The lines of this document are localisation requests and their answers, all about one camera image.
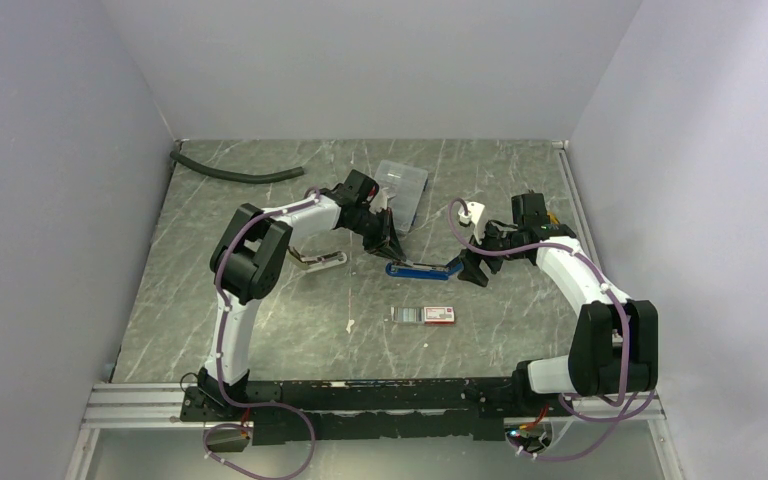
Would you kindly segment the blue black stapler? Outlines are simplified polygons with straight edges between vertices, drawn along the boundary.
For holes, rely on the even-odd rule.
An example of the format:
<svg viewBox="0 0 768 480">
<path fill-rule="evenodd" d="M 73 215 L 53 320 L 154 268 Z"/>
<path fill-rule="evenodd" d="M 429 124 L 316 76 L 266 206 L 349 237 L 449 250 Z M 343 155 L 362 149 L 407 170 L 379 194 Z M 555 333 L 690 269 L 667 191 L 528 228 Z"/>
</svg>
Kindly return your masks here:
<svg viewBox="0 0 768 480">
<path fill-rule="evenodd" d="M 446 264 L 393 261 L 386 264 L 385 273 L 397 278 L 446 281 L 462 269 L 462 262 L 457 258 Z"/>
</svg>

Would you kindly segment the red white staples box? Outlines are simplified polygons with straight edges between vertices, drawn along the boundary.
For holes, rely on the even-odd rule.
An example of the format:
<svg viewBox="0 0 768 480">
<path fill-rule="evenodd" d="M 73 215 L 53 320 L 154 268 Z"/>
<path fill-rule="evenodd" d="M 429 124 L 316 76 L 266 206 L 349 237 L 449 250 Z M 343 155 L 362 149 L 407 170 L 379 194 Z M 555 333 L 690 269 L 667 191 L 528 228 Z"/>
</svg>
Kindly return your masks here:
<svg viewBox="0 0 768 480">
<path fill-rule="evenodd" d="M 395 323 L 411 325 L 453 325 L 456 315 L 453 307 L 391 307 L 390 318 Z"/>
</svg>

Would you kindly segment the small beige white stapler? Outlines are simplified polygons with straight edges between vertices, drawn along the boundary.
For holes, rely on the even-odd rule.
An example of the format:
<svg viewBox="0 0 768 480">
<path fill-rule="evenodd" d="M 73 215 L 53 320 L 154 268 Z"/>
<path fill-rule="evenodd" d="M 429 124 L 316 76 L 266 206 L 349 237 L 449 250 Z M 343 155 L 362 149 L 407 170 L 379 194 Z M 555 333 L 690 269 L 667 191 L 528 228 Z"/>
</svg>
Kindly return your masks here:
<svg viewBox="0 0 768 480">
<path fill-rule="evenodd" d="M 296 267 L 309 273 L 341 266 L 348 261 L 347 255 L 342 251 L 308 256 L 303 255 L 298 249 L 292 246 L 288 247 L 287 256 Z"/>
</svg>

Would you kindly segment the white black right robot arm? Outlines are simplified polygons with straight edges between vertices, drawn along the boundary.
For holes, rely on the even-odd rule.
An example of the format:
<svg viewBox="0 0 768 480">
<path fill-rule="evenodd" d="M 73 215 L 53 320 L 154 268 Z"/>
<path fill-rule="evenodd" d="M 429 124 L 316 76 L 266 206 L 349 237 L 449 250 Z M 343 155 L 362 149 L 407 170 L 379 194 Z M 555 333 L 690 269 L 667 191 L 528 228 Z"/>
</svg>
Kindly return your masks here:
<svg viewBox="0 0 768 480">
<path fill-rule="evenodd" d="M 527 260 L 560 290 L 577 316 L 565 355 L 523 362 L 510 401 L 524 415 L 537 413 L 549 394 L 600 397 L 617 406 L 627 396 L 655 389 L 658 380 L 658 312 L 634 300 L 586 254 L 575 232 L 549 213 L 542 194 L 511 200 L 509 224 L 490 219 L 484 205 L 456 198 L 448 221 L 463 245 L 460 279 L 486 285 L 508 261 Z"/>
</svg>

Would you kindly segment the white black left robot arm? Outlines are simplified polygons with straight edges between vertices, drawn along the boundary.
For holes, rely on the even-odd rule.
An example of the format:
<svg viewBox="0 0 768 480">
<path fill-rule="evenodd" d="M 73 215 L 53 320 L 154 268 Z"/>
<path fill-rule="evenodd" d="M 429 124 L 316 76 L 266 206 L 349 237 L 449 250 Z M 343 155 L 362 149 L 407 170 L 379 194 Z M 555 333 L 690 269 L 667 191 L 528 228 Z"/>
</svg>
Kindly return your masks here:
<svg viewBox="0 0 768 480">
<path fill-rule="evenodd" d="M 293 242 L 335 229 L 359 235 L 368 254 L 391 261 L 406 258 L 386 196 L 358 170 L 331 189 L 310 189 L 294 203 L 267 209 L 244 203 L 236 210 L 211 257 L 217 320 L 197 374 L 207 407 L 220 419 L 238 417 L 248 402 L 256 316 L 277 285 Z"/>
</svg>

